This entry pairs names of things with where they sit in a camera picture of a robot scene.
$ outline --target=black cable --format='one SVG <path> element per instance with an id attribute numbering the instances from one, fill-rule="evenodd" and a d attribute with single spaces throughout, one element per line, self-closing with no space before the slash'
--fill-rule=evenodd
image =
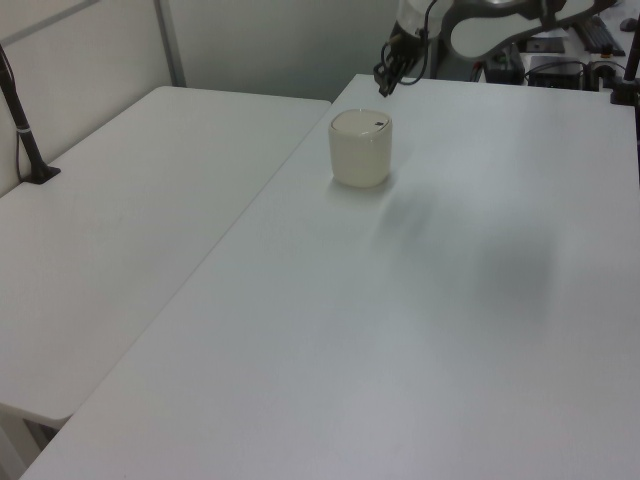
<path id="1" fill-rule="evenodd" d="M 475 63 L 471 69 L 471 75 L 469 75 L 469 81 L 478 83 L 482 76 L 482 63 Z"/>
<path id="2" fill-rule="evenodd" d="M 619 63 L 611 62 L 611 61 L 608 61 L 608 60 L 599 60 L 597 62 L 592 62 L 591 65 L 597 65 L 599 63 L 603 63 L 605 65 L 615 65 L 616 67 L 620 67 L 623 72 L 627 70 L 627 67 L 625 67 L 624 65 L 620 65 Z"/>
<path id="3" fill-rule="evenodd" d="M 20 134 L 16 131 L 16 174 L 18 182 L 22 183 L 22 175 L 20 174 Z"/>
<path id="4" fill-rule="evenodd" d="M 9 75 L 11 76 L 11 83 L 13 84 L 13 88 L 16 88 L 16 77 L 13 74 L 13 69 L 11 68 L 11 63 L 7 58 L 7 54 L 4 53 L 4 50 L 0 48 L 0 53 L 2 53 L 2 62 L 7 66 L 7 70 L 9 70 Z"/>
<path id="5" fill-rule="evenodd" d="M 380 50 L 380 63 L 384 66 L 385 70 L 389 69 L 389 66 L 387 65 L 387 59 L 384 58 L 384 52 L 387 50 L 388 46 L 389 42 L 385 42 L 385 44 L 382 46 L 382 50 Z"/>
<path id="6" fill-rule="evenodd" d="M 561 65 L 582 65 L 583 70 L 587 67 L 586 63 L 580 62 L 578 60 L 571 60 L 568 62 L 550 62 L 550 63 L 545 63 L 543 65 L 538 65 L 537 67 L 532 68 L 531 70 L 529 70 L 527 73 L 524 74 L 524 78 L 528 78 L 529 75 L 531 75 L 532 73 L 541 72 L 543 70 L 548 70 L 549 68 L 553 68 L 553 67 L 559 67 Z"/>
<path id="7" fill-rule="evenodd" d="M 424 77 L 424 74 L 427 71 L 427 63 L 429 62 L 429 14 L 431 13 L 431 9 L 437 3 L 437 1 L 438 0 L 433 0 L 429 4 L 429 7 L 427 8 L 427 11 L 424 14 L 424 29 L 422 30 L 422 35 L 424 37 L 424 60 L 422 62 L 422 69 L 420 70 L 420 75 L 418 75 L 418 77 L 412 82 L 403 82 L 402 80 L 400 80 L 400 82 L 398 82 L 400 83 L 400 85 L 404 85 L 405 87 L 410 87 L 411 85 L 415 85 L 420 80 L 422 80 L 422 77 Z"/>
<path id="8" fill-rule="evenodd" d="M 9 75 L 11 76 L 11 83 L 13 84 L 13 88 L 16 88 L 16 77 L 13 74 L 13 69 L 11 68 L 11 62 L 7 58 L 7 54 L 3 49 L 0 48 L 0 56 L 2 57 L 2 62 L 9 70 Z M 22 183 L 22 174 L 20 173 L 20 133 L 16 130 L 16 175 L 18 176 L 18 182 Z"/>

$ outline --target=white table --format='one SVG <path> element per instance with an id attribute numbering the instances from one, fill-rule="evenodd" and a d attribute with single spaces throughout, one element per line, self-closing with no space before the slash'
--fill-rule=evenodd
<path id="1" fill-rule="evenodd" d="M 328 106 L 160 88 L 0 199 L 0 409 L 71 416 Z"/>
<path id="2" fill-rule="evenodd" d="M 372 190 L 332 182 L 355 107 Z M 636 479 L 633 118 L 356 77 L 24 480 Z"/>

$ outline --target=computer mouse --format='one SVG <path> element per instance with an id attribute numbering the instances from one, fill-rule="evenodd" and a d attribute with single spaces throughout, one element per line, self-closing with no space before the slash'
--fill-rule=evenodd
<path id="1" fill-rule="evenodd" d="M 620 24 L 620 30 L 623 32 L 635 32 L 638 28 L 638 20 L 635 18 L 627 18 Z"/>

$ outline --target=white cup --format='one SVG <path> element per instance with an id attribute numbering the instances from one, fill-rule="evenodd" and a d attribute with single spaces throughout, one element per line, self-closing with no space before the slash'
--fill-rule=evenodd
<path id="1" fill-rule="evenodd" d="M 393 123 L 386 113 L 347 110 L 329 126 L 331 167 L 335 179 L 352 187 L 374 187 L 391 167 Z"/>

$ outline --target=black box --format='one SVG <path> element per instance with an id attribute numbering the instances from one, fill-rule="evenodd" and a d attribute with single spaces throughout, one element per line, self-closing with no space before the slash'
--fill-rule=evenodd
<path id="1" fill-rule="evenodd" d="M 536 56 L 529 72 L 530 87 L 580 90 L 582 65 L 577 58 Z"/>
<path id="2" fill-rule="evenodd" d="M 484 75 L 487 83 L 522 85 L 524 65 L 515 44 L 485 60 Z"/>

